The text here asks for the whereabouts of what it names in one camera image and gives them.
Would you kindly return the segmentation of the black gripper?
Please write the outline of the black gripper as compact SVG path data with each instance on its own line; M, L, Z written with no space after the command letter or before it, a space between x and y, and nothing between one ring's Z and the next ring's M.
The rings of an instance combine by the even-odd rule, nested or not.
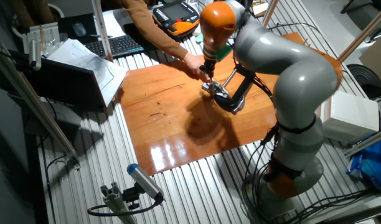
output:
M204 57L204 64L199 67L199 70L206 75L209 72L209 78L213 78L216 63L216 59Z

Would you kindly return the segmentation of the person's hand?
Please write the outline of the person's hand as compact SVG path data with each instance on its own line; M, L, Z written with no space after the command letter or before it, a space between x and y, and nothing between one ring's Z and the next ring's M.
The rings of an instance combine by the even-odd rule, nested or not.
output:
M204 64L203 60L191 53L187 53L183 59L183 62L195 75L196 79L199 79L203 82L209 82L210 78L200 69Z

